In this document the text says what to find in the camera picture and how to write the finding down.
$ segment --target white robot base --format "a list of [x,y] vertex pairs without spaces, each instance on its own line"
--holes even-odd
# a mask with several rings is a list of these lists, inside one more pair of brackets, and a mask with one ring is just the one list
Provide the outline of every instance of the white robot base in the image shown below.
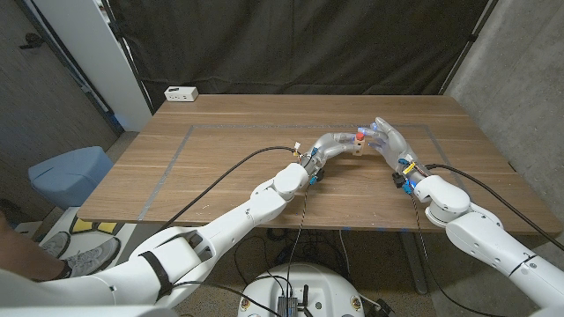
[[[270,273],[273,276],[286,278],[287,270],[287,264],[283,264],[270,269]],[[269,275],[265,272],[258,278]],[[282,278],[278,278],[278,281],[286,292],[286,281]],[[354,286],[339,274],[323,266],[305,262],[292,263],[290,285],[293,287],[293,292],[290,291],[291,297],[297,298],[298,303],[298,309],[290,310],[290,316],[308,316],[303,311],[304,305],[302,305],[305,289],[307,289],[308,294],[306,308],[312,316],[364,316],[360,295]],[[282,289],[276,279],[256,279],[245,288],[243,294],[274,311],[278,311],[282,316],[287,316],[286,312],[278,310],[278,298],[282,297]],[[239,302],[237,314],[239,317],[270,315],[271,313],[246,299],[241,299]]]

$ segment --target black backdrop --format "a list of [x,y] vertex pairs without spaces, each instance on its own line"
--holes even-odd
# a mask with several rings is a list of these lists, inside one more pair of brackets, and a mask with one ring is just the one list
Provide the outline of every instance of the black backdrop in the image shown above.
[[436,94],[487,0],[111,0],[153,105],[200,93]]

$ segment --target white power strip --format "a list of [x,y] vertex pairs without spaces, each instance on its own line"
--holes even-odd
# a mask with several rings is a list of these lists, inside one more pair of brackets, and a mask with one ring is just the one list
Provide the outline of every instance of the white power strip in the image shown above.
[[197,97],[196,87],[170,86],[165,91],[168,101],[194,101]]

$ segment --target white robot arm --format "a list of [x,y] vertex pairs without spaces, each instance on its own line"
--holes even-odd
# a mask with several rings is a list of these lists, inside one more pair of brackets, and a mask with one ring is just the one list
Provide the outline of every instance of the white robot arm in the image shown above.
[[204,281],[218,259],[251,229],[280,214],[297,190],[320,177],[325,161],[357,151],[354,134],[328,133],[299,164],[259,185],[249,200],[202,227],[172,227],[143,242],[130,259],[91,276],[34,283],[0,270],[0,304],[22,306],[156,305],[173,307]]
[[375,142],[371,145],[405,179],[404,190],[430,203],[425,215],[445,228],[450,241],[465,253],[507,276],[541,308],[564,305],[564,272],[536,255],[503,230],[489,210],[471,203],[460,188],[431,175],[397,130],[382,118],[370,129],[359,128]]

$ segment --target shoe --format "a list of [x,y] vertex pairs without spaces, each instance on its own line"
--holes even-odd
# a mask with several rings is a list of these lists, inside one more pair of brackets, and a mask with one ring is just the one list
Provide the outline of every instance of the shoe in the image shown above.
[[47,242],[43,243],[41,248],[58,259],[67,250],[69,243],[71,243],[71,235],[68,232],[58,232]]
[[120,252],[120,246],[120,240],[112,238],[90,251],[65,259],[72,269],[70,277],[87,276],[107,268]]

